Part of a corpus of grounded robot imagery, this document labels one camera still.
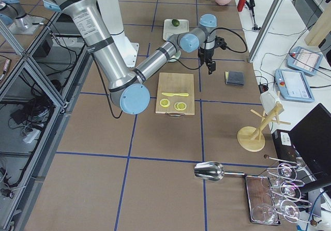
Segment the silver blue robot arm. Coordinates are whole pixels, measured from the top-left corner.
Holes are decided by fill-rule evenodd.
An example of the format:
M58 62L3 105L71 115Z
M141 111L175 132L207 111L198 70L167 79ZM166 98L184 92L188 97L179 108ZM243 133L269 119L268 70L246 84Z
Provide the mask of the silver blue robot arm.
M187 53L214 40L217 18L200 17L199 25L186 33L174 34L152 55L133 69L129 58L137 54L125 36L118 0L43 0L45 8L70 16L84 39L87 50L109 81L111 101L128 114L144 111L150 99L144 82L179 50Z

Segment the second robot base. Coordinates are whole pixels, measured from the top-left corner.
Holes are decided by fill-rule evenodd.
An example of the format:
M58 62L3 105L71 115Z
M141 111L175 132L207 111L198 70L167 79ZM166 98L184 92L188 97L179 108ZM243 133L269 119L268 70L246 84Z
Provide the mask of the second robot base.
M19 0L1 0L1 20L13 34L32 35L44 18L28 15Z

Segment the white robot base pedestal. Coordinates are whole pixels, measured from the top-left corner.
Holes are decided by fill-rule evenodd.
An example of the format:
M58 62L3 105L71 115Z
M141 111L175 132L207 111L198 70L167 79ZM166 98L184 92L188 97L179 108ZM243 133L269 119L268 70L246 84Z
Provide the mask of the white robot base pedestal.
M130 42L125 34L118 0L97 0L101 17L127 67L135 67L139 44Z

